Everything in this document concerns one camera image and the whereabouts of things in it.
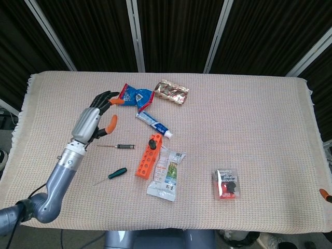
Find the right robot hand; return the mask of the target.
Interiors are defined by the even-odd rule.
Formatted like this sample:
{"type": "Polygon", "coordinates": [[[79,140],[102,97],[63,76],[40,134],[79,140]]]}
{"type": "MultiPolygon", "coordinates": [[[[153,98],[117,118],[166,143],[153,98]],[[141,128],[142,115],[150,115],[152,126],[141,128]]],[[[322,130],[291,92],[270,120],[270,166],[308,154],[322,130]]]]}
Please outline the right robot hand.
{"type": "Polygon", "coordinates": [[[332,195],[330,195],[325,189],[319,189],[321,196],[329,203],[332,203],[332,195]]]}

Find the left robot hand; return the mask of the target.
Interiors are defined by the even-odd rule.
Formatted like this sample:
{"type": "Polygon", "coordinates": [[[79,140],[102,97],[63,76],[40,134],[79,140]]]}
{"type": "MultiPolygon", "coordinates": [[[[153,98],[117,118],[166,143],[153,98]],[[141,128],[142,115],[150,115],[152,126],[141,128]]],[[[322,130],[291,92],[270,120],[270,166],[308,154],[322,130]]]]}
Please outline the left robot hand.
{"type": "Polygon", "coordinates": [[[100,129],[99,122],[102,115],[113,105],[124,103],[122,99],[116,99],[119,92],[106,91],[97,95],[90,106],[79,116],[73,130],[73,140],[86,148],[93,140],[111,134],[117,125],[118,117],[113,115],[107,127],[100,129]]]}

